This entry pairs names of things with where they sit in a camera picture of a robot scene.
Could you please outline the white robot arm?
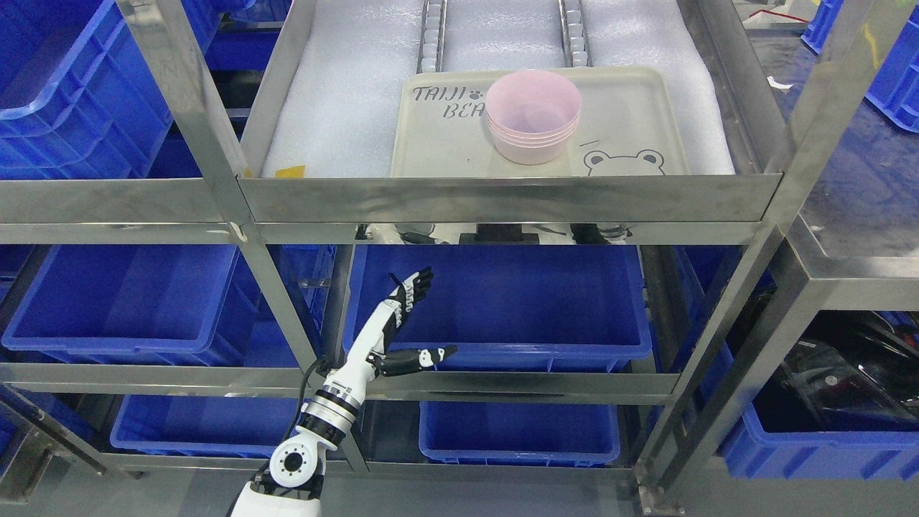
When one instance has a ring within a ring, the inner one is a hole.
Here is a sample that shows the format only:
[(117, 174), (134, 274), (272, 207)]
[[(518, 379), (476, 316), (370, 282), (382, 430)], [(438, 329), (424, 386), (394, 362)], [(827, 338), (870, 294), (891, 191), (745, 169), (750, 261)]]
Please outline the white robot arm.
[(229, 515), (321, 515), (326, 455), (347, 437), (374, 377), (367, 368), (332, 373), (303, 404), (294, 434), (276, 446), (267, 466), (243, 486)]

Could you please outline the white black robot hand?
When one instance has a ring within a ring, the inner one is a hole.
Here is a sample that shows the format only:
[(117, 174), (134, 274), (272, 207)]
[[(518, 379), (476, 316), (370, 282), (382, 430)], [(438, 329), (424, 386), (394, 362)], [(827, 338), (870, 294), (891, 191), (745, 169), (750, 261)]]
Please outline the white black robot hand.
[(405, 279), (393, 274), (390, 278), (395, 282), (395, 288), (377, 304), (359, 330), (344, 366), (329, 377), (349, 393), (365, 393), (365, 387), (379, 376), (407, 376), (432, 371), (459, 351), (457, 345), (433, 349), (388, 349), (411, 313), (427, 297), (434, 274), (427, 267)]

